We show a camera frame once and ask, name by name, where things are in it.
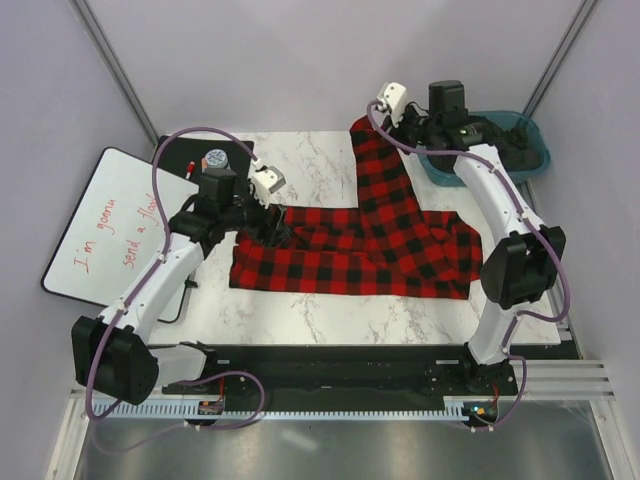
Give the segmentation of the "red black plaid shirt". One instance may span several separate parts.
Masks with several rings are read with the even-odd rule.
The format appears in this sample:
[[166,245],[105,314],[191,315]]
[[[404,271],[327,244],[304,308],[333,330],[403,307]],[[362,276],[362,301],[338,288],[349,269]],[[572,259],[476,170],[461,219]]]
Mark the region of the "red black plaid shirt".
[[368,118],[349,134],[357,207],[289,206],[292,236],[277,247],[238,234],[230,287],[467,299],[483,265],[480,234],[455,211],[421,209],[399,152]]

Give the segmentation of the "black mat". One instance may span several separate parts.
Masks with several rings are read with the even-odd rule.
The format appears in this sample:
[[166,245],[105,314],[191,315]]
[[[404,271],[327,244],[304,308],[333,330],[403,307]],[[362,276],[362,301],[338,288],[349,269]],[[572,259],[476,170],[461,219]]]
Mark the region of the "black mat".
[[163,151],[158,162],[158,168],[185,178],[188,164],[193,161],[196,164],[191,179],[191,183],[199,185],[202,171],[201,159],[212,149],[222,149],[228,154],[231,170],[235,171],[238,179],[235,184],[237,194],[242,194],[247,190],[247,176],[251,164],[251,157],[236,142],[231,140],[205,140],[195,138],[180,137],[171,142]]

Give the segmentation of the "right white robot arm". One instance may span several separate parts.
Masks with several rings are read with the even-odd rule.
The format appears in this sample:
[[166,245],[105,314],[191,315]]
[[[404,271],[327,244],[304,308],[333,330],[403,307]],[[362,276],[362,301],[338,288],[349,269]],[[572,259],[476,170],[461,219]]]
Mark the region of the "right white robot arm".
[[522,317],[535,317],[537,303],[566,276],[558,267],[566,236],[549,227],[528,206],[509,176],[502,157],[508,131],[465,105],[461,82],[429,86],[429,108],[421,115],[404,86],[390,83],[379,93],[390,116],[390,133],[404,150],[438,156],[471,192],[494,240],[481,269],[486,303],[479,325],[465,346],[458,381],[467,392],[483,392],[509,375],[509,347]]

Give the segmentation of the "teal plastic bin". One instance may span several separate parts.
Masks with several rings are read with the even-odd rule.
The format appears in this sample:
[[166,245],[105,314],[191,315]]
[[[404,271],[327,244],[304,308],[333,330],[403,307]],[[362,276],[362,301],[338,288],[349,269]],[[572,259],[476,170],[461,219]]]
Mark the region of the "teal plastic bin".
[[[504,131],[506,139],[498,145],[501,161],[515,184],[543,173],[551,163],[550,153],[540,130],[532,118],[519,112],[493,110],[472,112],[491,121]],[[451,169],[451,164],[438,157],[418,156],[429,180],[440,187],[464,187],[465,184]]]

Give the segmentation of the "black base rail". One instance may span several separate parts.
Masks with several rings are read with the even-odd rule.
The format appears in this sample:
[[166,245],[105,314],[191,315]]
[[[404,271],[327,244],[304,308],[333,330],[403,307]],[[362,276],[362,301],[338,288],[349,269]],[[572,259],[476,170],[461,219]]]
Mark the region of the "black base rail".
[[206,384],[170,384],[165,394],[223,394],[229,410],[400,412],[436,410],[447,396],[517,394],[507,361],[472,364],[463,346],[213,346]]

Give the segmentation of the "white blue lidded jar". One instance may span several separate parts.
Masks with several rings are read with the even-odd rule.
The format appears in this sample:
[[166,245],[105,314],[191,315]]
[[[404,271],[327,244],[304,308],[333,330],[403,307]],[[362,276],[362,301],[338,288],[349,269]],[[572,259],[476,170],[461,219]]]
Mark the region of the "white blue lidded jar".
[[212,150],[209,150],[203,157],[206,158],[206,161],[208,163],[208,167],[206,169],[209,169],[209,168],[230,169],[231,168],[229,157],[225,150],[212,149]]

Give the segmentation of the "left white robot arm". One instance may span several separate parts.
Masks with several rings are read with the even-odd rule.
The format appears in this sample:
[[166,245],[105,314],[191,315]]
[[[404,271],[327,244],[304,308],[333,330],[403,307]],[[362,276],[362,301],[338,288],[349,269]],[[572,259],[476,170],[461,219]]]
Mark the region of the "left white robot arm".
[[206,169],[197,192],[168,219],[163,244],[134,283],[97,317],[75,322],[76,380],[88,395],[139,405],[160,386],[186,382],[198,393],[216,388],[220,371],[207,361],[204,345],[151,348],[148,341],[169,301],[227,233],[245,233],[264,246],[289,238],[286,210],[272,200],[286,183],[284,175],[260,166],[250,172],[243,194],[237,182],[232,170]]

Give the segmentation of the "red whiteboard marker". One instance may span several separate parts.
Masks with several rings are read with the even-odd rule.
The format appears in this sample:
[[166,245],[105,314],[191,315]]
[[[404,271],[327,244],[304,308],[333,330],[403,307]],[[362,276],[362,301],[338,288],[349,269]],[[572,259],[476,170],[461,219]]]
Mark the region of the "red whiteboard marker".
[[193,175],[194,170],[195,170],[195,162],[191,161],[191,162],[188,164],[188,167],[187,167],[187,173],[186,173],[186,176],[185,176],[185,178],[186,178],[187,180],[190,180],[190,179],[191,179],[191,177],[192,177],[192,175]]

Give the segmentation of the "black clothing in bin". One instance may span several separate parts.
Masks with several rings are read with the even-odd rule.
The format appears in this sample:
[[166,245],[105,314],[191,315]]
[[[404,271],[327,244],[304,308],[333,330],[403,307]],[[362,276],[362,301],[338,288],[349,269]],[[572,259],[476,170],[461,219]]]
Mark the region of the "black clothing in bin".
[[534,144],[533,124],[513,111],[479,112],[484,136],[495,146],[508,172],[535,170],[543,165],[543,155]]

